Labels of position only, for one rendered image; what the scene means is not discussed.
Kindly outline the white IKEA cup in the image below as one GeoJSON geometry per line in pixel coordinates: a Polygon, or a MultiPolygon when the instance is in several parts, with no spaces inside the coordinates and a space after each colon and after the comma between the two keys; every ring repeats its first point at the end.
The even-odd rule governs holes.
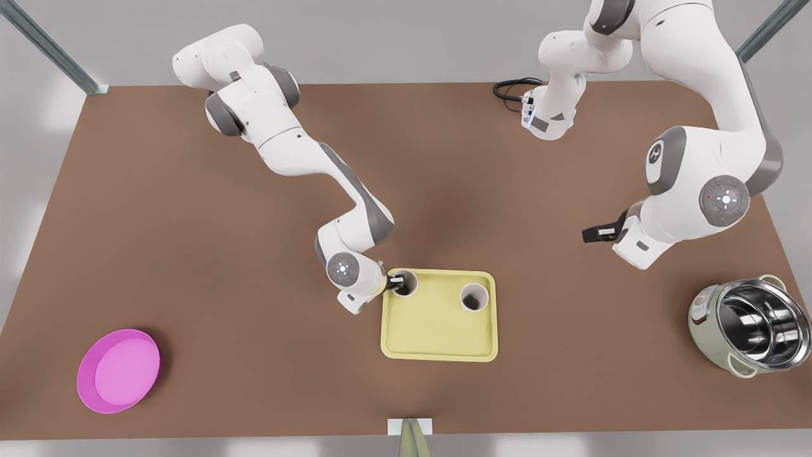
{"type": "Polygon", "coordinates": [[[405,275],[407,283],[408,283],[408,295],[397,295],[397,296],[409,297],[411,295],[414,295],[414,293],[417,292],[417,288],[418,288],[418,285],[419,285],[417,275],[415,275],[415,273],[412,270],[404,269],[404,268],[395,270],[395,271],[391,272],[390,275],[394,275],[396,273],[403,273],[405,275]]]}
{"type": "Polygon", "coordinates": [[[481,312],[490,303],[489,291],[482,284],[469,283],[459,292],[459,303],[466,313],[481,312]]]}

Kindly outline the yellow rectangular tray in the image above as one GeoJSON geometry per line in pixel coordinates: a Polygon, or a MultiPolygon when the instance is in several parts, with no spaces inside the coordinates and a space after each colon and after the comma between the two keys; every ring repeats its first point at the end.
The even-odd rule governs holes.
{"type": "Polygon", "coordinates": [[[397,296],[391,290],[383,294],[383,354],[412,361],[493,361],[499,349],[493,275],[482,271],[404,269],[417,275],[419,285],[409,297],[397,296]],[[462,310],[459,292],[469,283],[488,289],[490,303],[485,310],[473,314],[462,310]]]}

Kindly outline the pale green steel pot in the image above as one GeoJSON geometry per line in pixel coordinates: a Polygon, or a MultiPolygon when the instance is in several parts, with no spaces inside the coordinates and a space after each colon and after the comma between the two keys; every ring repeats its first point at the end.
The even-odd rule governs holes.
{"type": "Polygon", "coordinates": [[[704,288],[687,321],[702,355],[742,379],[799,368],[812,355],[812,321],[774,275],[704,288]]]}

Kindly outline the pink round plate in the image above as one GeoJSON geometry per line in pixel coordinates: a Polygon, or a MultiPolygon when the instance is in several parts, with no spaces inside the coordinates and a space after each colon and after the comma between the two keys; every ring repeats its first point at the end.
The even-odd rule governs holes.
{"type": "Polygon", "coordinates": [[[79,399],[96,413],[121,413],[150,393],[160,364],[159,346],[147,333],[120,329],[102,336],[79,364],[79,399]]]}

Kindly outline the silver frame post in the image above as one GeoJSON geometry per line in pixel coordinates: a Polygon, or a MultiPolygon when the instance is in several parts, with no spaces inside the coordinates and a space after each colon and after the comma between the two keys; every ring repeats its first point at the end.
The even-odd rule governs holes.
{"type": "Polygon", "coordinates": [[[772,37],[777,35],[807,4],[810,0],[783,0],[777,9],[760,26],[746,38],[736,51],[743,63],[748,63],[772,37]]]}
{"type": "Polygon", "coordinates": [[[0,15],[3,15],[33,46],[49,58],[79,89],[82,89],[85,95],[107,95],[109,93],[110,86],[96,82],[38,26],[35,20],[29,17],[15,0],[0,0],[0,15]]]}
{"type": "Polygon", "coordinates": [[[388,435],[398,436],[398,457],[433,457],[427,435],[434,433],[431,418],[390,418],[388,435]]]}

